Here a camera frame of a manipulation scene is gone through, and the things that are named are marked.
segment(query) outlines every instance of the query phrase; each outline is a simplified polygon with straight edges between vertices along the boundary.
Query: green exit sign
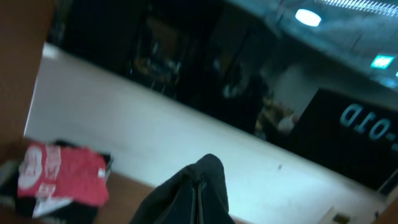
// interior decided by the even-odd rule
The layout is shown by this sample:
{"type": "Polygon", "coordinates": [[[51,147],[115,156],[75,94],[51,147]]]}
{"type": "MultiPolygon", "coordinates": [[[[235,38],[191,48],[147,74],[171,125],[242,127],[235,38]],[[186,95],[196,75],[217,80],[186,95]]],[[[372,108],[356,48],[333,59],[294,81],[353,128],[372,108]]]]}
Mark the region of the green exit sign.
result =
{"type": "Polygon", "coordinates": [[[386,69],[393,61],[394,56],[378,55],[372,62],[371,68],[386,69]]]}

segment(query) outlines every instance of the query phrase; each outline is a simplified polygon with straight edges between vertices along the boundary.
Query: red cloth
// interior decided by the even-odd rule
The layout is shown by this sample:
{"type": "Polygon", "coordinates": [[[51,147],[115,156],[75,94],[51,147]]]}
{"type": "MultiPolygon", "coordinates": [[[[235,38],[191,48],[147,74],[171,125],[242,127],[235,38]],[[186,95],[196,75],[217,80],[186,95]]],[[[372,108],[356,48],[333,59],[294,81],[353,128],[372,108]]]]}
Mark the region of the red cloth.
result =
{"type": "Polygon", "coordinates": [[[109,198],[104,159],[89,148],[32,143],[20,167],[18,197],[62,197],[91,206],[109,198]]]}

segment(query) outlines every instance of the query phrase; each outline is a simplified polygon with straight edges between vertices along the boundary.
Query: white wall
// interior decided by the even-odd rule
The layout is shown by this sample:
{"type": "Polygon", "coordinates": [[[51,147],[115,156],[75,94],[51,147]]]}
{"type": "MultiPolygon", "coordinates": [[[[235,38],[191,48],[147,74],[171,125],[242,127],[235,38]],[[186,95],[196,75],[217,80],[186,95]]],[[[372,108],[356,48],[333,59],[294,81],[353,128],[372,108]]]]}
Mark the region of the white wall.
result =
{"type": "Polygon", "coordinates": [[[117,172],[153,186],[212,153],[224,164],[230,214],[253,223],[317,223],[335,206],[364,224],[383,204],[339,174],[48,45],[25,134],[111,152],[117,172]]]}
{"type": "Polygon", "coordinates": [[[356,74],[331,68],[308,70],[308,67],[316,66],[308,63],[306,66],[302,63],[291,65],[271,85],[275,100],[292,108],[297,115],[304,112],[319,88],[398,110],[398,93],[356,74]]]}

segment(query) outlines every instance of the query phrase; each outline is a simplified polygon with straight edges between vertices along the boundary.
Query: round ceiling light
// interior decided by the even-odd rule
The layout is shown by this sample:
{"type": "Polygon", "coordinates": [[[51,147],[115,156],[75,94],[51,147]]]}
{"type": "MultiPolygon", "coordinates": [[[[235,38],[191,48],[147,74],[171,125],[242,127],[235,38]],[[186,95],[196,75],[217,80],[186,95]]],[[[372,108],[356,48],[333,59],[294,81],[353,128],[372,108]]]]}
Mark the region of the round ceiling light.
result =
{"type": "Polygon", "coordinates": [[[299,9],[296,12],[296,19],[305,25],[312,27],[317,27],[322,20],[316,13],[306,9],[299,9]]]}

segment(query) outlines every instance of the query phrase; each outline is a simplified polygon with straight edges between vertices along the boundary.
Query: black sign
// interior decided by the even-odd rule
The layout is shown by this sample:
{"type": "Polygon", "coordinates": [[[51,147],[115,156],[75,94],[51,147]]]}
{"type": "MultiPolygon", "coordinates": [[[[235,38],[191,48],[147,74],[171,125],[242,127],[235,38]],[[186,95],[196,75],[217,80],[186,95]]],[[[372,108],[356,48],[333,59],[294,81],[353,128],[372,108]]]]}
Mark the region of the black sign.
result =
{"type": "Polygon", "coordinates": [[[377,190],[398,169],[397,127],[397,111],[319,90],[287,149],[377,190]]]}

